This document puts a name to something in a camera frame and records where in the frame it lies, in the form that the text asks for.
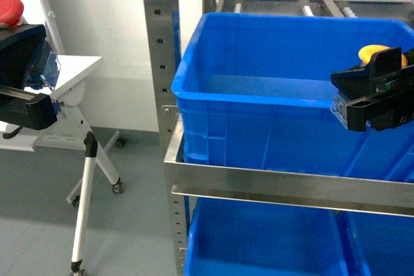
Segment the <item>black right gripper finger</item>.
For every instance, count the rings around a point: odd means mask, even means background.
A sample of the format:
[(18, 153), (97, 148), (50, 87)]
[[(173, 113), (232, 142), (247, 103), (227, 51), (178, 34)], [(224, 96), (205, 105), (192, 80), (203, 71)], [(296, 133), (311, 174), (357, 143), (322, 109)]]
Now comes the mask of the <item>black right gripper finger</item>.
[(364, 46), (358, 51), (360, 64), (331, 73), (331, 83), (338, 89), (334, 105), (407, 87), (413, 90), (413, 50), (401, 47)]
[(407, 125), (413, 121), (413, 90), (389, 90), (348, 101), (344, 106), (347, 129), (383, 131)]

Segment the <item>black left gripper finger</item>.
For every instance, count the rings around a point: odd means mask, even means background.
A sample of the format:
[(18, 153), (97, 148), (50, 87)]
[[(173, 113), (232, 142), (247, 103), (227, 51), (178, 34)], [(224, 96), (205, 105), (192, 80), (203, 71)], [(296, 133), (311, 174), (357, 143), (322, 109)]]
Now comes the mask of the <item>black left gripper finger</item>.
[(1, 86), (1, 121), (33, 130), (43, 130), (58, 120), (60, 103), (50, 92)]
[(42, 89), (50, 52), (44, 25), (1, 29), (1, 85), (23, 90)]

